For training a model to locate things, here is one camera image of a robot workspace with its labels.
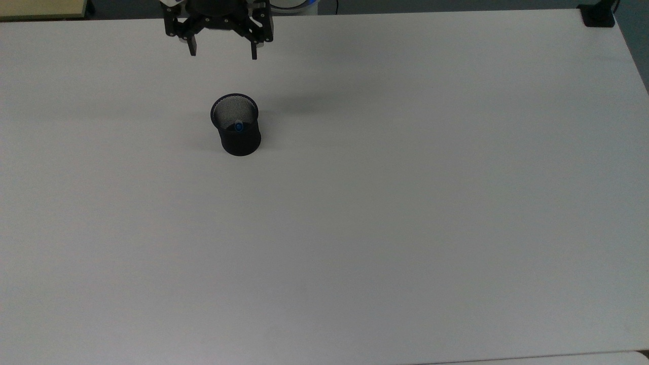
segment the mesh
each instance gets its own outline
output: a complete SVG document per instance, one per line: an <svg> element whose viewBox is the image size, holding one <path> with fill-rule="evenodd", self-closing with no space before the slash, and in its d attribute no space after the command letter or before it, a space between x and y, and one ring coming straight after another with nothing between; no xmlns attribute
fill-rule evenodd
<svg viewBox="0 0 649 365"><path fill-rule="evenodd" d="M226 95L212 108L214 125L224 131L244 131L257 120L257 117L257 106L245 95Z"/></svg>

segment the black mesh cup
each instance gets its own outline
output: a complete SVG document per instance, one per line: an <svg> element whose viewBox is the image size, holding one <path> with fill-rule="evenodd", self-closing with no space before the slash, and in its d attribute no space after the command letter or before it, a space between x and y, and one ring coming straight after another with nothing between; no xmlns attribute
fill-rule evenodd
<svg viewBox="0 0 649 365"><path fill-rule="evenodd" d="M219 130L221 145L234 156L249 155L262 142L257 117L259 109L250 97L229 94L216 101L210 113L214 127Z"/></svg>

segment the white tabletop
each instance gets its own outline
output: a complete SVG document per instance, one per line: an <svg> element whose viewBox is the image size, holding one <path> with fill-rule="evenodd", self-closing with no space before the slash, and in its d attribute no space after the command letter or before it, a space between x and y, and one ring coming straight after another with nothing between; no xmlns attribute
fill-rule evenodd
<svg viewBox="0 0 649 365"><path fill-rule="evenodd" d="M0 24L0 363L649 348L649 97L578 10ZM260 106L262 145L209 120Z"/></svg>

